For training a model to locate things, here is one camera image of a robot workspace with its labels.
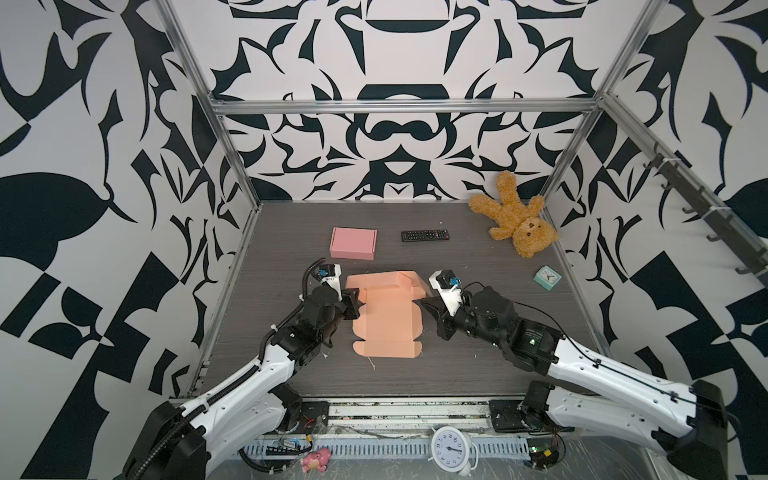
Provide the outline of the peach paper box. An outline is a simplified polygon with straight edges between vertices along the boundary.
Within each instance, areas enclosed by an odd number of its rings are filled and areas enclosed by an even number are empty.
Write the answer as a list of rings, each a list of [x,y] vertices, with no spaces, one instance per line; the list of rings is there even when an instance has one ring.
[[[422,313],[416,304],[430,287],[414,271],[351,275],[346,287],[359,291],[363,306],[353,321],[356,354],[369,358],[413,359],[422,352]]]

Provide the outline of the pink paper box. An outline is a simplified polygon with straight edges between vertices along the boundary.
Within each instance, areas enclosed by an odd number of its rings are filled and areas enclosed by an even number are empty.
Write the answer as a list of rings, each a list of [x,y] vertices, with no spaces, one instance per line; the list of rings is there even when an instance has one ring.
[[[335,227],[330,242],[330,256],[337,259],[366,260],[375,259],[377,231]]]

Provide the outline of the black tv remote control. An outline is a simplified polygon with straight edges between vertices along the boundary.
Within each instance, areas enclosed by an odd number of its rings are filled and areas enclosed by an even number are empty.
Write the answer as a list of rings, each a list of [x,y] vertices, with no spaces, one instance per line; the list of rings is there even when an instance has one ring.
[[[448,241],[450,234],[446,229],[404,230],[401,232],[403,243],[422,243]]]

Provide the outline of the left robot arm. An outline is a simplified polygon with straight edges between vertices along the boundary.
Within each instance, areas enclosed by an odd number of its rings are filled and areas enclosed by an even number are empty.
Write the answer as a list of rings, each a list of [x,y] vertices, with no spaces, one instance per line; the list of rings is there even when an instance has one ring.
[[[254,359],[200,396],[150,413],[120,478],[204,479],[255,438],[297,426],[302,398],[290,379],[331,347],[339,324],[358,318],[363,305],[341,276],[338,264],[311,264],[299,304],[270,326]]]

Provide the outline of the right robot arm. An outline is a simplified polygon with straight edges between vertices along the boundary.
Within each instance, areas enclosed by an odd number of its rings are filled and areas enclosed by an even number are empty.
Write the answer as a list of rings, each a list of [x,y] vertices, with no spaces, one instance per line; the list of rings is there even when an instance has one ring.
[[[659,378],[517,314],[491,287],[471,294],[451,285],[418,300],[440,338],[455,333],[497,347],[516,368],[540,374],[519,408],[529,423],[592,430],[641,445],[695,479],[728,476],[728,415],[719,387]]]

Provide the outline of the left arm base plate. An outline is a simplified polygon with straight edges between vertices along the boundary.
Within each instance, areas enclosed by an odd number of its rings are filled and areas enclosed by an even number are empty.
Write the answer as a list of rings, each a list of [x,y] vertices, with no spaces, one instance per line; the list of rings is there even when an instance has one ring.
[[[301,405],[301,409],[295,420],[292,420],[291,434],[307,435],[324,428],[328,423],[330,403],[328,401],[310,400]]]

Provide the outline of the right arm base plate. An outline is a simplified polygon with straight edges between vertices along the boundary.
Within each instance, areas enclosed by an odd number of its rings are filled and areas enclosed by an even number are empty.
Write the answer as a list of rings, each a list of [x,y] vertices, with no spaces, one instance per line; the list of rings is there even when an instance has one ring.
[[[554,430],[573,432],[548,416],[548,405],[539,400],[490,400],[490,420],[496,433],[545,434]]]

